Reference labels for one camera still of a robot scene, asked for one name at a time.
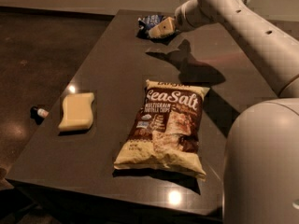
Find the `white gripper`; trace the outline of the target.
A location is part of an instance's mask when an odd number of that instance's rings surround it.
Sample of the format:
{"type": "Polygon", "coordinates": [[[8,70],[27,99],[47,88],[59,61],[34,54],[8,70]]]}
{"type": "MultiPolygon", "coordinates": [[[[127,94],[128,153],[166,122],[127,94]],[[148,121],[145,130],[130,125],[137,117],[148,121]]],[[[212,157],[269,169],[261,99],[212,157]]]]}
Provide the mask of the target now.
{"type": "Polygon", "coordinates": [[[178,7],[174,18],[168,17],[149,30],[150,38],[163,38],[172,35],[176,27],[180,32],[189,32],[204,25],[214,23],[210,6],[203,0],[189,0],[178,7]]]}

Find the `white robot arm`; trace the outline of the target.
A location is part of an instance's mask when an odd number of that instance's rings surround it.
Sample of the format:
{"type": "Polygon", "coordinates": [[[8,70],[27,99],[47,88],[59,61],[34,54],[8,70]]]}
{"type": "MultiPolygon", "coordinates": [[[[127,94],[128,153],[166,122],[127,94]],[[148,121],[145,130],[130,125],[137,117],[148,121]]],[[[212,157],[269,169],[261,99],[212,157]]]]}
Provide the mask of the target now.
{"type": "Polygon", "coordinates": [[[186,192],[185,224],[299,224],[298,42],[247,8],[190,0],[176,10],[177,44],[150,56],[184,84],[210,88],[201,193],[186,192]]]}

